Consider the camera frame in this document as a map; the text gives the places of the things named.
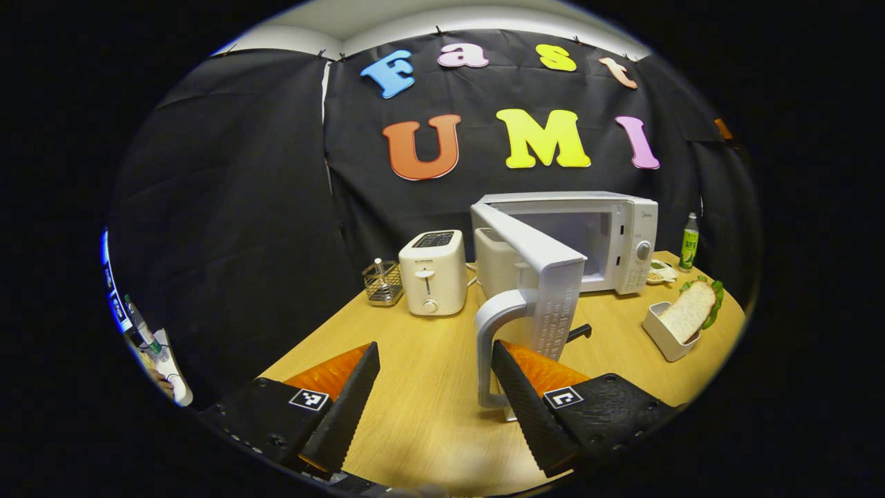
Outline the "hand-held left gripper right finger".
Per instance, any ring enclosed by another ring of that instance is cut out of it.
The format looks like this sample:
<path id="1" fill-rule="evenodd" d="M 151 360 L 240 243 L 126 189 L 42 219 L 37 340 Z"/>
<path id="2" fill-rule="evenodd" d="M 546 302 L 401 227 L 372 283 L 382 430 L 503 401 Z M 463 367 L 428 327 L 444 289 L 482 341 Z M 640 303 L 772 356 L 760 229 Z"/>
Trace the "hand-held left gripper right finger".
<path id="1" fill-rule="evenodd" d="M 680 411 L 615 373 L 589 378 L 505 340 L 491 366 L 549 478 L 616 460 Z"/>

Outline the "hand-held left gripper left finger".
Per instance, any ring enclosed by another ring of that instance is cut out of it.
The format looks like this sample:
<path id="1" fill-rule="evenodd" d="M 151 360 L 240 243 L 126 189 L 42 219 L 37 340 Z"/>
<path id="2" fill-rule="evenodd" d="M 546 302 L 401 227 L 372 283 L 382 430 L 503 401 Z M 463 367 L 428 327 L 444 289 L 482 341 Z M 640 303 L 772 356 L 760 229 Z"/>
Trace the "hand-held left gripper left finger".
<path id="1" fill-rule="evenodd" d="M 366 343 L 285 381 L 254 378 L 197 418 L 272 463 L 332 478 L 342 471 L 379 372 L 378 344 Z"/>

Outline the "white microwave oven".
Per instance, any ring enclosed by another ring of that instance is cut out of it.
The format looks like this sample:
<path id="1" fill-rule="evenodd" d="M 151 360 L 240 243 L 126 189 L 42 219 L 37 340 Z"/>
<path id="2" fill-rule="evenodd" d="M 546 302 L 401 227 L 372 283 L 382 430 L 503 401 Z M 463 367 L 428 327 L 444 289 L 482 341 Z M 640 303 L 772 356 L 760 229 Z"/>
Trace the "white microwave oven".
<path id="1" fill-rule="evenodd" d="M 658 203 L 612 192 L 488 194 L 471 208 L 478 282 L 478 406 L 509 409 L 493 379 L 492 346 L 503 326 L 551 360 L 561 356 L 579 296 L 644 289 L 655 251 Z"/>

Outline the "lettuce sandwich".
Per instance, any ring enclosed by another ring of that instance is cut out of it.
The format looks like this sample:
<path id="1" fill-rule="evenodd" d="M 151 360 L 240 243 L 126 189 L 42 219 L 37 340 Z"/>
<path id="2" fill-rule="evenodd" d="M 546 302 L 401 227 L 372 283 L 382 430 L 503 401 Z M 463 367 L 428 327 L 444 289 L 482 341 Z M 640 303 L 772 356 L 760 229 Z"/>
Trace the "lettuce sandwich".
<path id="1" fill-rule="evenodd" d="M 698 277 L 680 287 L 680 296 L 660 315 L 661 322 L 680 344 L 688 343 L 696 332 L 714 324 L 722 299 L 721 281 Z"/>

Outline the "green label drink bottle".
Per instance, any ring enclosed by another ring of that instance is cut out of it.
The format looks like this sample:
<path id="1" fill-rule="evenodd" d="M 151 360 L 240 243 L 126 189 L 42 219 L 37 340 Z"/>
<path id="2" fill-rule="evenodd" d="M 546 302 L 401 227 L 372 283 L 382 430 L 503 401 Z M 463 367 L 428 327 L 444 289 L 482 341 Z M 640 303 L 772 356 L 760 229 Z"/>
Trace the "green label drink bottle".
<path id="1" fill-rule="evenodd" d="M 694 268 L 694 261 L 698 254 L 698 242 L 700 239 L 698 215 L 690 212 L 688 221 L 682 233 L 682 247 L 680 247 L 679 271 L 688 273 Z"/>

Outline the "white rectangular tray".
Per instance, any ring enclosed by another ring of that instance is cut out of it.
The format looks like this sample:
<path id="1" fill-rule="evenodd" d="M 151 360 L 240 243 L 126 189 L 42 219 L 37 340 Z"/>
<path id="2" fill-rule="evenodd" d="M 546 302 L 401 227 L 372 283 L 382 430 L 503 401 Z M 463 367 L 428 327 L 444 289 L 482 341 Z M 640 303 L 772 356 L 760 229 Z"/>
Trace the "white rectangular tray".
<path id="1" fill-rule="evenodd" d="M 672 306 L 671 302 L 660 302 L 649 306 L 648 313 L 642 322 L 642 328 L 660 350 L 667 362 L 676 362 L 686 356 L 700 339 L 700 330 L 689 340 L 680 342 L 673 331 L 661 321 L 661 315 Z"/>

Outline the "white toaster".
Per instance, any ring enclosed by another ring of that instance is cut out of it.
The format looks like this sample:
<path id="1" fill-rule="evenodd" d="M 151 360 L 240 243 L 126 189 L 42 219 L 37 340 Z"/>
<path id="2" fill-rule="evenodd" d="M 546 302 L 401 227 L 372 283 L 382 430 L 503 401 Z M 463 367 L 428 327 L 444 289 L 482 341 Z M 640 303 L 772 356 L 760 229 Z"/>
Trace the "white toaster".
<path id="1" fill-rule="evenodd" d="M 449 316 L 467 299 L 467 267 L 461 230 L 426 231 L 398 253 L 407 308 L 414 315 Z"/>

